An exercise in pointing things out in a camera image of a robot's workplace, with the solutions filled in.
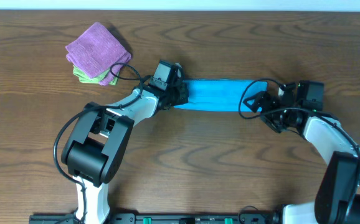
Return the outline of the blue microfiber cloth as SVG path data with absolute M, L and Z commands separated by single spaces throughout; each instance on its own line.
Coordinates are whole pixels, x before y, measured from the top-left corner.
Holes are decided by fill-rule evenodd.
M 244 90 L 252 80 L 185 80 L 189 90 L 188 103 L 174 106 L 176 109 L 238 112 Z

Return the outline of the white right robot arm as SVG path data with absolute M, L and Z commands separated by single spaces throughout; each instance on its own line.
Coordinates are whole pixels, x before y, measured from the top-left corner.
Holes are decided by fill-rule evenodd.
M 297 133 L 319 152 L 327 169 L 313 202 L 247 212 L 240 222 L 360 223 L 360 145 L 337 117 L 323 111 L 323 83 L 302 80 L 277 86 L 277 96 L 266 90 L 242 95 L 239 105 L 276 133 Z

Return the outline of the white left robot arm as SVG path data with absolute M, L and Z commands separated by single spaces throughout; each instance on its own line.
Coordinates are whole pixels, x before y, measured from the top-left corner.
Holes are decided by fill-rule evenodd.
M 71 124 L 73 130 L 61 155 L 60 139 L 53 146 L 55 164 L 67 166 L 58 171 L 77 186 L 76 223 L 105 223 L 110 214 L 108 184 L 117 173 L 125 155 L 133 127 L 140 121 L 188 102 L 189 92 L 184 72 L 178 63 L 158 63 L 154 75 L 136 76 L 138 85 L 129 96 L 109 105 L 90 102 L 58 133 Z

